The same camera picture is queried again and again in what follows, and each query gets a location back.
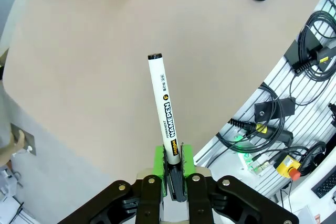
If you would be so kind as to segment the bystander hand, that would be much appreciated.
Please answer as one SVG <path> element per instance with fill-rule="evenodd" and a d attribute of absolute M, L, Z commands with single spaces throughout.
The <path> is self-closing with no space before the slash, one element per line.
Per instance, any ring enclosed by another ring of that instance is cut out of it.
<path fill-rule="evenodd" d="M 17 150 L 21 150 L 24 148 L 24 145 L 25 145 L 25 134 L 22 130 L 18 130 L 18 134 L 19 134 L 19 137 L 17 139 L 17 142 L 15 142 L 15 136 L 13 135 L 13 133 L 11 133 L 11 137 L 15 144 L 15 148 Z"/>

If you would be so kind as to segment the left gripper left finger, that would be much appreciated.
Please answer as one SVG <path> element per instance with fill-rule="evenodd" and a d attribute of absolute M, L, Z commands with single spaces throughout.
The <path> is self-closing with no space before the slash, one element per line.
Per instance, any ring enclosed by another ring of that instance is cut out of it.
<path fill-rule="evenodd" d="M 60 223 L 160 223 L 166 165 L 166 151 L 158 146 L 153 167 L 140 171 L 133 184 L 114 181 Z"/>

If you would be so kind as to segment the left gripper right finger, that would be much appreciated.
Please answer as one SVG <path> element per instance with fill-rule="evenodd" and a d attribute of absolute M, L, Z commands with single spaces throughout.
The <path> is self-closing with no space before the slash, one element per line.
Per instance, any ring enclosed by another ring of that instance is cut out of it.
<path fill-rule="evenodd" d="M 296 215 L 236 177 L 215 180 L 210 169 L 195 166 L 190 145 L 181 146 L 181 166 L 190 223 L 214 223 L 214 212 L 233 223 L 299 223 Z"/>

